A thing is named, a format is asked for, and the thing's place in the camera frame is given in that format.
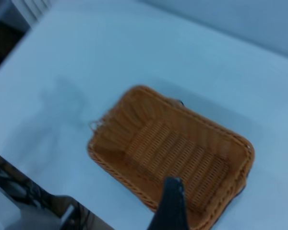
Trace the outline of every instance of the black cable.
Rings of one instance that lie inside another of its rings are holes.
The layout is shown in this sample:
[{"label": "black cable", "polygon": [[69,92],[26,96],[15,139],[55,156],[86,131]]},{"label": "black cable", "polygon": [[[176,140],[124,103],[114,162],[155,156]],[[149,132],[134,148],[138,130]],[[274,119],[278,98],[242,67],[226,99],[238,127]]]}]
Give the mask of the black cable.
[{"label": "black cable", "polygon": [[78,222],[78,230],[80,230],[80,227],[81,227],[81,209],[80,209],[80,204],[79,204],[79,202],[77,202],[77,206],[78,206],[78,219],[79,219],[79,222]]},{"label": "black cable", "polygon": [[85,219],[84,219],[84,222],[82,223],[82,225],[81,225],[81,228],[80,229],[84,229],[84,227],[86,226],[86,229],[88,230],[88,227],[87,227],[87,221],[88,221],[88,218],[89,218],[89,216],[90,216],[90,211],[88,210],[87,211],[87,215],[86,215],[86,217],[85,217]]}]

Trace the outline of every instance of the brown woven basket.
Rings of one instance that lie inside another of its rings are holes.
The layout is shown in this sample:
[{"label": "brown woven basket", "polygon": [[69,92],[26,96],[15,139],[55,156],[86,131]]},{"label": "brown woven basket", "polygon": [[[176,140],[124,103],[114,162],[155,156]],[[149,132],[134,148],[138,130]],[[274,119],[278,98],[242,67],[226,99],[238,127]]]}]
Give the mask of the brown woven basket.
[{"label": "brown woven basket", "polygon": [[212,227],[254,160],[245,138],[145,86],[126,92],[98,122],[88,152],[152,211],[164,178],[180,177],[193,230]]}]

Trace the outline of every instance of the white wall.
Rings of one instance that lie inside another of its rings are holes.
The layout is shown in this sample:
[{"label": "white wall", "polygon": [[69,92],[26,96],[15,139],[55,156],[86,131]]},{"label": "white wall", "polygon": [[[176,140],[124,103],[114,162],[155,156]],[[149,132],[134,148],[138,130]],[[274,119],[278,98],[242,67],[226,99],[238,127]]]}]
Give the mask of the white wall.
[{"label": "white wall", "polygon": [[145,0],[288,56],[288,0]]}]

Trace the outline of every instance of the woven texture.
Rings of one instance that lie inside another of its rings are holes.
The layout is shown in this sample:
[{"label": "woven texture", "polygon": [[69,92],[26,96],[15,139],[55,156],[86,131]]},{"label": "woven texture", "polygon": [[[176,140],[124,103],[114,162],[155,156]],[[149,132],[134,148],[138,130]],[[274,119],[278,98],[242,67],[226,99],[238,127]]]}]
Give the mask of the woven texture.
[{"label": "woven texture", "polygon": [[156,211],[166,176],[183,180],[192,230],[208,230],[246,185],[250,142],[145,87],[97,123],[91,158]]}]

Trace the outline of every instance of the black object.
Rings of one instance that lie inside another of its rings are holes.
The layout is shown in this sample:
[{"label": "black object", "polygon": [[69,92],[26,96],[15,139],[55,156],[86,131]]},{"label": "black object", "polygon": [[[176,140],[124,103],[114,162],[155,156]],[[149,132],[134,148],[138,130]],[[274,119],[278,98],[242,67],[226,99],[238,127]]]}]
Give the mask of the black object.
[{"label": "black object", "polygon": [[161,201],[148,230],[188,230],[186,210],[182,180],[166,178]]}]

